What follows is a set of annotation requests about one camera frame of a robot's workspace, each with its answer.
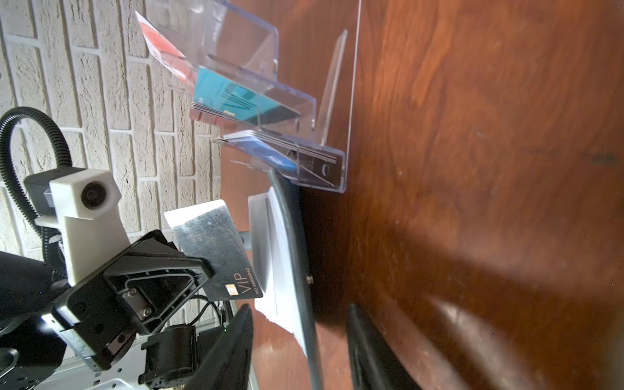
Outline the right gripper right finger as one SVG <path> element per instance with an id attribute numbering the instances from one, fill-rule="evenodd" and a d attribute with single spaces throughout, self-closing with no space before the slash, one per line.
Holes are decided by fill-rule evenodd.
<path id="1" fill-rule="evenodd" d="M 391 350 L 371 317 L 355 303 L 349 305 L 347 338 L 354 389 L 422 389 Z"/>

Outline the blue leather card holder wallet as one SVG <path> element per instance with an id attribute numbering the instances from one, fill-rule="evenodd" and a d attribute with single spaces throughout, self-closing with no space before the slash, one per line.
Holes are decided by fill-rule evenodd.
<path id="1" fill-rule="evenodd" d="M 322 389 L 299 188 L 275 170 L 267 176 L 269 190 L 248 198 L 253 267 L 264 292 L 255 308 L 294 336 L 307 359 L 311 387 Z"/>

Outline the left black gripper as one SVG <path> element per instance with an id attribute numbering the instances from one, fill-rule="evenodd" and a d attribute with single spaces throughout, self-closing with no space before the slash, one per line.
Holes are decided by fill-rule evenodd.
<path id="1" fill-rule="evenodd" d="M 136 336 L 153 335 L 214 276 L 159 230 L 56 298 L 42 320 L 93 371 L 107 371 Z"/>

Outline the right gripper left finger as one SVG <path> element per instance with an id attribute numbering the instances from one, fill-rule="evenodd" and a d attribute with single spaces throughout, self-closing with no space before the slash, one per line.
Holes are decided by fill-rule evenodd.
<path id="1" fill-rule="evenodd" d="M 253 349 L 253 315 L 243 305 L 201 361 L 185 389 L 247 389 Z"/>

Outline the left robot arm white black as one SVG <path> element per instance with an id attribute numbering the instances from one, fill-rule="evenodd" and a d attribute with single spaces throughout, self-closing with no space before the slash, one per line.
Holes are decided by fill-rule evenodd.
<path id="1" fill-rule="evenodd" d="M 33 389 L 71 349 L 108 371 L 138 336 L 163 329 L 214 276 L 208 262 L 148 233 L 71 287 L 44 263 L 1 255 L 1 387 Z"/>

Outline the grey card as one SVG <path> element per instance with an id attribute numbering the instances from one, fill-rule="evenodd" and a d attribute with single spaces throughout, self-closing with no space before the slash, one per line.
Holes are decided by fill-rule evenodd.
<path id="1" fill-rule="evenodd" d="M 201 258 L 213 273 L 203 290 L 212 301 L 249 300 L 263 297 L 263 287 L 243 239 L 222 199 L 166 211 L 164 217 L 181 251 Z"/>

